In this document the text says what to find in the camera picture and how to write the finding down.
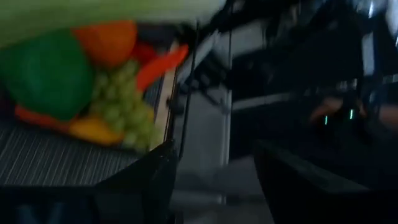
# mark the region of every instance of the grape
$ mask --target grape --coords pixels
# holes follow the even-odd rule
[[[95,78],[95,86],[98,88],[106,88],[108,86],[109,80],[108,76],[105,73],[100,73]]]
[[[126,127],[126,121],[123,118],[118,118],[116,121],[111,123],[113,131],[117,133],[122,133]]]
[[[91,96],[92,100],[97,100],[101,96],[101,89],[98,88],[97,86],[94,86],[93,88],[93,94]]]
[[[129,131],[124,135],[124,140],[123,144],[125,144],[127,147],[133,147],[137,141],[137,134]]]
[[[136,104],[135,104],[135,110],[134,111],[140,111],[140,112],[145,113],[146,112],[146,104],[142,100],[137,101]]]
[[[120,117],[120,109],[116,105],[107,106],[104,109],[104,119],[109,123],[113,123]]]
[[[100,101],[94,101],[90,105],[90,113],[91,114],[102,114],[104,109],[105,109],[105,103],[100,102]]]
[[[140,91],[135,91],[131,98],[133,102],[140,103],[142,101],[142,93]]]
[[[131,112],[133,111],[134,105],[130,101],[122,101],[121,108],[123,109],[124,113],[131,114]]]
[[[146,118],[146,111],[142,105],[138,105],[132,112],[127,114],[127,121],[131,126],[137,126]]]
[[[148,121],[143,121],[140,123],[138,126],[138,132],[143,135],[144,137],[147,137],[146,139],[150,139],[152,130],[153,130],[153,123],[148,122]]]
[[[139,64],[135,60],[128,60],[122,67],[122,70],[126,72],[130,77],[134,76],[139,70]]]
[[[118,98],[118,89],[114,85],[110,85],[105,90],[105,97],[108,100],[115,100]]]
[[[128,80],[125,84],[123,84],[119,89],[119,96],[122,100],[133,99],[134,93],[136,89],[136,81],[134,79]]]
[[[127,80],[129,76],[126,74],[126,72],[123,72],[122,70],[118,70],[117,72],[114,72],[111,74],[111,81],[115,85],[123,85]]]

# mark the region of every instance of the green plastic bag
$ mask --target green plastic bag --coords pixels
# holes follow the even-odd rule
[[[0,79],[23,107],[65,121],[85,107],[93,71],[69,30],[0,50]]]
[[[130,19],[194,22],[211,17],[225,0],[13,0],[1,1],[0,47],[65,27]]]

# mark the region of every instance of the yellow bell pepper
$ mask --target yellow bell pepper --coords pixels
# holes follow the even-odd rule
[[[104,146],[120,143],[124,138],[124,134],[115,133],[101,118],[94,115],[73,121],[69,134]]]

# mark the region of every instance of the produce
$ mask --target produce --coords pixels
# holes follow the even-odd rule
[[[94,82],[69,30],[1,49],[0,79],[19,105],[60,121],[72,119],[90,102]]]
[[[137,41],[131,52],[131,58],[137,60],[140,65],[145,66],[147,63],[157,58],[157,53],[151,44]]]
[[[123,134],[123,146],[143,153],[159,138],[154,110],[136,88],[138,70],[138,63],[131,60],[112,72],[98,72],[90,113],[102,118],[114,134]]]
[[[160,56],[148,62],[137,74],[137,89],[144,91],[149,85],[160,78],[167,70],[180,65],[188,54],[188,45],[179,47],[176,51]]]
[[[89,58],[97,65],[115,68],[128,60],[136,43],[133,21],[117,21],[74,29]]]
[[[36,124],[41,127],[55,129],[57,131],[67,132],[69,129],[70,121],[62,122],[51,116],[38,114],[23,108],[21,105],[15,107],[15,115],[30,124]]]
[[[117,134],[100,117],[91,115],[71,122],[69,134],[72,136],[110,146],[123,140],[123,134]]]

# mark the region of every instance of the floor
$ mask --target floor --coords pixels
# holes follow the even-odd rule
[[[263,46],[262,22],[255,21],[234,30],[231,38],[222,35],[216,51],[228,61],[229,51],[235,57]],[[210,94],[230,103],[233,93],[216,88]],[[185,223],[189,224],[273,223],[252,159],[229,160],[230,115],[211,106],[198,93],[192,95],[189,107],[172,206],[183,208]],[[174,136],[182,135],[182,124],[183,118],[177,118]]]

